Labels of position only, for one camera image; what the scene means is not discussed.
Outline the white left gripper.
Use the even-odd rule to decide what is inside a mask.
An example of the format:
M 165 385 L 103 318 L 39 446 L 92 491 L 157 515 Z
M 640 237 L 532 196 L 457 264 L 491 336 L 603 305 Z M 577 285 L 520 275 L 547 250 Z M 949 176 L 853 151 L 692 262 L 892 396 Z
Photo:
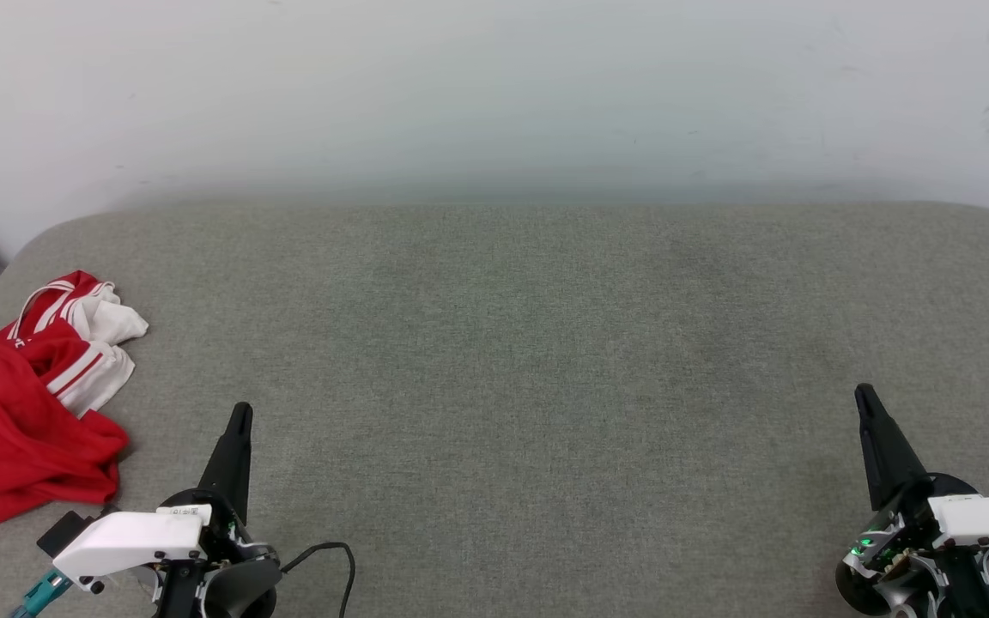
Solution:
M 275 549 L 245 528 L 251 436 L 252 405 L 238 402 L 197 488 L 152 512 L 68 512 L 52 528 L 52 567 L 90 593 L 130 573 L 157 617 L 270 617 L 283 574 Z

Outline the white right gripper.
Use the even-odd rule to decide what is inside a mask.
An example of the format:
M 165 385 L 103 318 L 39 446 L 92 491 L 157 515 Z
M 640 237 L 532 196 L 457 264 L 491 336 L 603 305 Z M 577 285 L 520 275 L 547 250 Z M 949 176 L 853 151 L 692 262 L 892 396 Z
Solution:
M 854 396 L 875 513 L 836 567 L 841 599 L 876 617 L 989 617 L 989 496 L 930 475 L 874 386 Z

